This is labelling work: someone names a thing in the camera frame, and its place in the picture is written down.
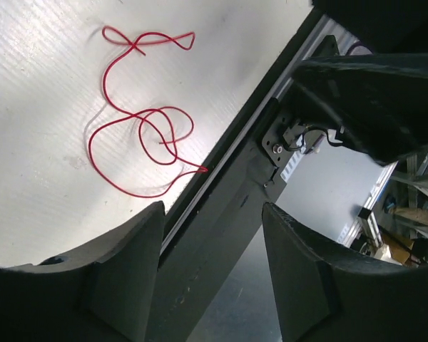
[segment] red wire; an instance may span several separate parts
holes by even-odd
[[[109,38],[107,36],[107,32],[108,31],[112,31],[114,33],[116,33],[118,36],[120,36],[123,41],[117,41],[114,40],[112,38]],[[195,33],[194,32],[189,32],[189,33],[185,33],[182,34],[180,36],[176,36],[176,37],[170,37],[167,36],[164,33],[160,33],[160,32],[147,32],[147,33],[143,33],[141,34],[137,39],[135,39],[135,41],[131,41],[130,39],[128,39],[122,32],[120,32],[118,29],[111,27],[111,26],[104,26],[103,30],[101,30],[101,34],[103,35],[103,37],[110,43],[115,44],[115,45],[119,45],[119,46],[129,46],[128,49],[125,50],[125,52],[123,52],[119,57],[117,57],[114,61],[112,61],[109,66],[106,68],[105,73],[103,74],[103,80],[102,80],[102,89],[103,89],[103,94],[105,96],[106,101],[108,102],[108,104],[113,107],[114,109],[116,109],[117,111],[126,114],[127,116],[124,118],[120,118],[114,121],[111,121],[109,123],[106,123],[105,125],[102,125],[101,127],[97,128],[93,134],[91,135],[91,137],[89,138],[88,141],[88,155],[89,158],[91,160],[91,164],[93,166],[93,168],[95,169],[95,171],[97,171],[99,173],[100,176],[102,176],[102,178],[107,181],[109,184],[111,184],[113,187],[115,187],[117,190],[123,192],[124,194],[133,196],[133,197],[138,197],[138,198],[157,198],[160,196],[163,196],[164,194],[166,194],[170,188],[174,185],[174,183],[180,179],[181,177],[184,177],[186,175],[190,175],[193,173],[205,173],[208,171],[208,169],[206,167],[203,167],[202,165],[197,165],[193,162],[189,162],[188,160],[185,160],[181,157],[179,157],[178,155],[178,147],[177,147],[177,143],[180,142],[181,140],[184,140],[186,138],[188,138],[190,136],[190,134],[192,134],[193,129],[195,127],[195,123],[193,122],[193,119],[191,118],[191,116],[189,114],[187,114],[184,110],[178,108],[178,107],[173,107],[173,106],[164,106],[164,107],[160,107],[160,108],[149,108],[149,109],[145,109],[145,110],[141,110],[139,112],[136,113],[132,113],[131,111],[128,111],[126,109],[123,109],[121,107],[119,107],[118,105],[116,105],[112,100],[111,97],[108,94],[108,87],[107,87],[107,80],[108,80],[108,75],[111,71],[111,69],[119,62],[121,61],[123,58],[125,58],[131,51],[133,50],[137,50],[137,52],[141,53],[143,56],[146,55],[146,53],[141,50],[139,48],[139,46],[154,46],[154,45],[161,45],[164,43],[170,43],[173,42],[174,44],[176,44],[177,46],[179,46],[181,49],[183,50],[190,50],[193,46],[193,43],[195,41]],[[141,39],[148,37],[148,36],[157,36],[159,38],[157,38],[156,40],[153,41],[141,41]],[[178,41],[187,37],[191,37],[191,41],[189,46],[184,46],[181,43],[179,43]],[[184,114],[184,116],[186,118],[189,119],[190,121],[190,130],[188,131],[188,133],[186,133],[184,136],[177,138],[175,136],[175,131],[174,131],[174,126],[173,123],[171,122],[171,119],[168,117],[168,115],[165,113],[165,110],[177,110],[180,113]],[[171,131],[171,139],[170,140],[166,140],[163,137],[162,132],[150,121],[148,120],[149,117],[151,117],[152,115],[156,114],[156,113],[160,113],[161,115],[163,115],[166,119],[166,121],[168,122],[168,125],[170,126],[170,131]],[[133,120],[133,119],[138,119],[140,120],[140,125],[138,127],[138,138],[140,140],[140,144],[144,150],[144,153],[155,163],[158,165],[172,165],[174,164],[176,161],[181,161],[184,162],[187,165],[196,167],[197,170],[194,171],[187,171],[184,172],[182,174],[180,174],[179,176],[177,176],[176,178],[174,178],[170,184],[168,185],[168,187],[160,194],[158,195],[140,195],[140,194],[135,194],[132,193],[128,190],[123,189],[122,187],[120,187],[119,185],[117,185],[115,182],[113,182],[111,179],[109,179],[98,167],[98,165],[96,164],[95,158],[93,157],[93,152],[92,152],[92,144],[93,144],[93,140],[94,138],[97,136],[97,134],[99,134],[102,130],[104,130],[105,128],[108,128],[112,125],[115,125],[117,123],[122,123],[125,122],[127,120]],[[160,162],[157,159],[155,159],[148,151],[146,144],[143,141],[143,134],[142,134],[142,130],[143,130],[143,125],[144,124],[148,124],[150,125],[156,132],[157,134],[160,136],[161,141],[159,142],[159,144],[161,145],[165,145],[166,150],[173,156],[173,159],[170,162]]]

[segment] white panel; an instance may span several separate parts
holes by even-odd
[[[180,152],[202,163],[309,10],[307,0],[0,1],[0,265],[38,263],[151,202],[112,188],[86,157],[87,134],[121,117],[105,106],[99,87],[121,51],[104,41],[103,25],[131,38],[196,32],[191,51],[167,45],[146,48],[146,57],[133,52],[110,84],[114,99],[132,110],[188,111],[195,132]],[[186,129],[185,121],[175,122]],[[180,166],[151,164],[132,126],[102,133],[97,156],[114,180],[152,192]],[[151,134],[148,141],[158,148]],[[167,209],[188,180],[163,197]]]

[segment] red string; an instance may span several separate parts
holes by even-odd
[[[112,38],[109,38],[107,36],[107,32],[108,31],[112,31],[114,33],[116,33],[118,36],[120,36],[123,41],[117,41],[114,40]],[[176,44],[177,46],[179,46],[181,49],[183,50],[190,50],[193,46],[193,42],[195,41],[195,33],[194,32],[189,32],[180,36],[176,36],[176,37],[170,37],[167,36],[164,33],[160,33],[160,32],[147,32],[147,33],[143,33],[141,34],[137,39],[135,39],[135,41],[131,41],[130,39],[128,39],[123,33],[121,33],[118,29],[111,27],[111,26],[104,26],[103,30],[101,31],[101,34],[103,35],[103,37],[110,43],[115,44],[115,45],[119,45],[119,46],[128,46],[128,49],[125,50],[125,52],[123,52],[119,57],[117,57],[114,61],[111,62],[111,64],[109,64],[109,66],[106,68],[106,71],[103,75],[103,80],[102,80],[102,88],[103,88],[103,94],[105,96],[106,101],[108,102],[108,104],[113,107],[114,109],[116,109],[117,111],[126,114],[127,116],[124,118],[120,118],[114,121],[111,121],[109,123],[106,123],[105,125],[97,128],[93,134],[91,135],[89,141],[88,141],[88,155],[89,158],[91,160],[91,164],[93,166],[93,168],[99,173],[100,176],[102,176],[102,178],[107,181],[109,184],[111,184],[113,187],[115,187],[117,190],[122,191],[123,193],[133,196],[133,197],[139,197],[139,198],[157,198],[160,196],[163,196],[164,194],[166,194],[170,188],[174,185],[174,183],[180,179],[181,177],[184,177],[186,175],[190,175],[193,173],[205,173],[208,171],[208,169],[206,167],[203,167],[202,165],[197,165],[193,162],[189,162],[188,160],[185,160],[181,157],[179,157],[178,155],[178,147],[177,147],[177,143],[180,142],[181,140],[184,140],[186,138],[188,138],[190,136],[190,134],[192,134],[193,129],[195,127],[195,123],[193,122],[193,119],[191,118],[191,116],[189,114],[187,114],[184,110],[177,108],[177,107],[173,107],[173,106],[165,106],[165,107],[160,107],[160,108],[149,108],[149,109],[145,109],[145,110],[141,110],[139,112],[136,113],[132,113],[126,109],[123,109],[121,107],[119,107],[118,105],[116,105],[112,100],[111,97],[108,94],[108,87],[107,87],[107,80],[108,80],[108,75],[111,71],[111,69],[119,62],[121,61],[123,58],[125,58],[130,52],[132,52],[133,50],[137,50],[137,52],[141,53],[143,56],[146,55],[146,53],[140,48],[141,46],[154,46],[154,45],[161,45],[164,43],[170,43],[173,42],[174,44]],[[145,37],[155,37],[157,36],[156,40],[153,41],[141,41],[143,38]],[[179,43],[179,40],[184,39],[184,38],[188,38],[191,37],[190,40],[190,44],[189,46],[184,46],[183,44]],[[184,114],[184,116],[189,119],[190,121],[190,130],[188,133],[186,133],[184,136],[177,138],[175,136],[175,130],[174,130],[174,126],[173,123],[171,122],[171,119],[168,117],[168,115],[165,113],[165,110],[177,110],[178,112]],[[170,140],[166,140],[163,137],[162,132],[150,121],[148,120],[149,117],[151,117],[152,115],[159,113],[161,115],[163,115],[163,117],[166,119],[166,121],[168,122],[168,125],[170,126],[170,132],[171,132],[171,138]],[[196,167],[197,170],[194,171],[187,171],[184,173],[181,173],[179,176],[177,176],[176,178],[174,178],[170,184],[168,185],[168,187],[160,194],[158,195],[140,195],[140,194],[135,194],[132,193],[128,190],[123,189],[122,187],[120,187],[119,185],[117,185],[115,182],[113,182],[111,179],[109,179],[98,167],[98,165],[96,164],[95,158],[93,157],[93,153],[92,153],[92,144],[93,144],[93,140],[94,138],[97,136],[97,134],[99,134],[102,130],[115,125],[117,123],[122,123],[125,122],[127,120],[134,120],[134,119],[138,119],[140,120],[140,125],[138,126],[138,138],[140,140],[140,144],[145,152],[145,154],[147,154],[147,156],[155,163],[158,165],[172,165],[175,162],[177,162],[178,160],[181,162],[184,162],[187,165]],[[157,159],[155,159],[148,151],[144,141],[143,141],[143,134],[142,134],[142,130],[143,130],[143,125],[147,124],[150,125],[159,135],[161,141],[159,142],[161,145],[165,145],[166,150],[173,156],[173,159],[170,162],[161,162],[158,161]]]

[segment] bolt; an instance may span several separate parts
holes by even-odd
[[[284,150],[284,148],[282,147],[282,145],[276,144],[272,147],[272,152],[275,155],[279,155],[280,153],[282,153],[282,151]]]

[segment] tangled red thread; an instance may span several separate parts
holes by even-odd
[[[106,33],[108,31],[112,31],[114,33],[116,33],[118,36],[120,36],[123,41],[116,41],[114,39],[109,38]],[[111,27],[111,26],[104,26],[103,30],[101,31],[101,34],[103,35],[103,37],[110,43],[115,44],[115,45],[119,45],[119,46],[128,46],[128,48],[116,59],[114,59],[114,61],[112,61],[109,66],[106,68],[106,71],[103,75],[103,80],[102,80],[102,88],[103,88],[103,94],[105,96],[106,101],[108,102],[108,104],[113,107],[114,109],[116,109],[118,112],[121,112],[123,114],[126,114],[127,116],[124,118],[120,118],[114,121],[111,121],[109,123],[106,123],[105,125],[102,125],[101,127],[97,128],[93,134],[91,135],[91,137],[89,138],[88,141],[88,155],[89,158],[91,160],[91,164],[93,166],[93,168],[99,173],[100,176],[102,176],[102,178],[107,181],[109,184],[111,184],[113,187],[115,187],[117,190],[122,191],[123,193],[133,196],[133,197],[138,197],[138,198],[157,198],[160,196],[163,196],[164,194],[166,194],[170,188],[174,185],[174,183],[180,179],[181,177],[184,177],[186,175],[190,175],[193,173],[205,173],[208,171],[208,169],[206,167],[203,167],[202,165],[197,165],[193,162],[189,162],[188,160],[185,160],[181,157],[179,157],[178,155],[178,147],[177,147],[177,143],[180,142],[181,140],[186,139],[190,134],[192,134],[193,129],[195,127],[195,123],[193,122],[193,119],[191,118],[191,116],[189,114],[187,114],[184,110],[177,108],[177,107],[173,107],[173,106],[165,106],[165,107],[160,107],[160,108],[149,108],[149,109],[145,109],[145,110],[141,110],[139,112],[136,113],[132,113],[124,108],[121,108],[119,106],[117,106],[110,98],[109,94],[108,94],[108,87],[107,87],[107,80],[108,80],[108,75],[111,71],[111,69],[122,59],[124,59],[129,53],[131,53],[133,50],[137,50],[137,52],[141,53],[143,56],[146,55],[146,53],[142,50],[142,47],[144,46],[154,46],[154,45],[161,45],[164,43],[174,43],[177,46],[179,46],[181,49],[189,51],[192,46],[193,43],[195,41],[195,33],[194,32],[189,32],[189,33],[185,33],[183,35],[180,36],[176,36],[176,37],[170,37],[167,36],[164,33],[160,33],[160,32],[147,32],[147,33],[143,33],[141,34],[138,38],[135,39],[135,41],[131,41],[130,39],[128,39],[123,33],[121,33],[118,29]],[[157,37],[156,40],[153,41],[141,41],[143,38],[145,37],[149,37],[149,36],[154,36]],[[189,46],[184,46],[183,44],[179,43],[179,40],[184,39],[184,38],[188,38],[191,37],[190,40],[190,44]],[[185,134],[182,137],[177,138],[175,136],[175,130],[174,130],[174,126],[173,123],[171,122],[171,119],[168,117],[168,115],[165,113],[165,110],[177,110],[178,112],[184,114],[185,117],[187,117],[187,119],[189,119],[190,121],[190,130],[188,131],[187,134]],[[150,121],[148,120],[149,117],[151,117],[152,115],[156,114],[156,113],[160,113],[161,115],[163,115],[163,117],[166,119],[166,121],[168,122],[168,125],[170,127],[170,133],[171,133],[171,138],[170,140],[166,140],[163,137],[162,132],[157,129],[157,127]],[[184,162],[187,165],[196,167],[196,170],[193,171],[187,171],[187,172],[183,172],[181,174],[179,174],[179,176],[177,176],[176,178],[174,178],[169,185],[166,187],[166,189],[157,195],[140,195],[140,194],[135,194],[132,193],[128,190],[123,189],[122,187],[120,187],[119,185],[117,185],[115,182],[113,182],[111,179],[109,179],[98,167],[98,165],[96,164],[95,158],[93,157],[93,153],[92,153],[92,144],[93,144],[93,140],[94,138],[97,136],[97,134],[99,134],[102,130],[104,130],[107,127],[110,127],[112,125],[115,125],[117,123],[122,123],[124,121],[127,120],[140,120],[140,125],[138,126],[138,138],[140,140],[140,144],[145,152],[145,154],[147,154],[147,156],[155,163],[158,165],[172,165],[174,163],[176,163],[178,160],[181,162]],[[143,141],[143,134],[142,134],[142,130],[143,130],[143,125],[147,124],[150,125],[158,134],[158,136],[160,137],[161,141],[159,142],[161,145],[165,145],[166,150],[173,156],[173,159],[170,162],[160,162],[157,159],[155,159],[148,151],[148,149],[146,148],[146,145],[144,144]]]

